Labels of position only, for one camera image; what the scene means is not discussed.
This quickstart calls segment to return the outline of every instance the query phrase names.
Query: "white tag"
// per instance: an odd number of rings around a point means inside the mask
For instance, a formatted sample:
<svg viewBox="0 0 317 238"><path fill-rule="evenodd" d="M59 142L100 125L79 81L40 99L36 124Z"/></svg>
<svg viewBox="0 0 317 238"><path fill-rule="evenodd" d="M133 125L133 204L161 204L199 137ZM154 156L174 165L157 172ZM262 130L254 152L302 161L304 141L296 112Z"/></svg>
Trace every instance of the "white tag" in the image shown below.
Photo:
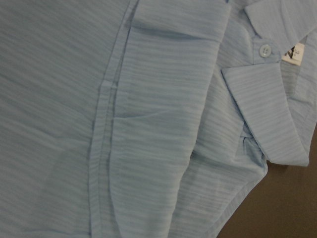
<svg viewBox="0 0 317 238"><path fill-rule="evenodd" d="M304 55L305 45L297 43L291 50L282 56L282 60L300 66Z"/></svg>

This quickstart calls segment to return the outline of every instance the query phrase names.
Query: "shirt collar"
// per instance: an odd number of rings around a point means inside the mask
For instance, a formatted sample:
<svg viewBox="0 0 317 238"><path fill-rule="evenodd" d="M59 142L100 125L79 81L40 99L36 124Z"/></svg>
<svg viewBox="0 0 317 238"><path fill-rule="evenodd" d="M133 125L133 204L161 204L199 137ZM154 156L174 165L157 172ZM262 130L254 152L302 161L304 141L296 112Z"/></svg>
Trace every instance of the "shirt collar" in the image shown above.
<svg viewBox="0 0 317 238"><path fill-rule="evenodd" d="M244 10L257 34L274 40L282 54L317 27L316 0L260 0Z"/></svg>
<svg viewBox="0 0 317 238"><path fill-rule="evenodd" d="M264 155L276 164L306 166L308 155L288 108L279 63L221 72Z"/></svg>

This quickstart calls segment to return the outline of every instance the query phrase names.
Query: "button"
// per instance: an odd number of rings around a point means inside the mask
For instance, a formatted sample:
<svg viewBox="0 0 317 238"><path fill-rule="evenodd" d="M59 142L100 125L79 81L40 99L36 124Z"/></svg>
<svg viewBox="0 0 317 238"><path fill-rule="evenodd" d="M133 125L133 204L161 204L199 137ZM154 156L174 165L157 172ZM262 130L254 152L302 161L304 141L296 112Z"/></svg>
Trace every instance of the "button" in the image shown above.
<svg viewBox="0 0 317 238"><path fill-rule="evenodd" d="M263 58L267 58L271 55L272 53L272 49L271 46L269 46L268 44L262 45L260 47L260 56Z"/></svg>

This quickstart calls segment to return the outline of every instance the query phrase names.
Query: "striped fabric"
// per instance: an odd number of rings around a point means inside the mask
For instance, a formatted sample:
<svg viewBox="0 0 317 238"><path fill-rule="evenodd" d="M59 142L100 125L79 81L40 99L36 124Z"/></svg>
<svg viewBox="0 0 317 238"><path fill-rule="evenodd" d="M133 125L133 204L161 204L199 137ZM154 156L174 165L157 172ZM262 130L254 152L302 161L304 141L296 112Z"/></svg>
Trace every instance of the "striped fabric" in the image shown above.
<svg viewBox="0 0 317 238"><path fill-rule="evenodd" d="M215 238L267 159L308 164L316 16L314 0L0 1L0 238ZM302 65L281 61L299 41Z"/></svg>

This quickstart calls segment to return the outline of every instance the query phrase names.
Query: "brown surface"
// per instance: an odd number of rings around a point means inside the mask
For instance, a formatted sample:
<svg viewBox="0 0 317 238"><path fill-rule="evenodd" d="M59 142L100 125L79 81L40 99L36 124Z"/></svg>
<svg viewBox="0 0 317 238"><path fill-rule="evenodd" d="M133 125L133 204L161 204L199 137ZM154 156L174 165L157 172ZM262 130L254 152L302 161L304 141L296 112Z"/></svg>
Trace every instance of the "brown surface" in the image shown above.
<svg viewBox="0 0 317 238"><path fill-rule="evenodd" d="M217 238L317 238L317 126L309 166L269 163Z"/></svg>

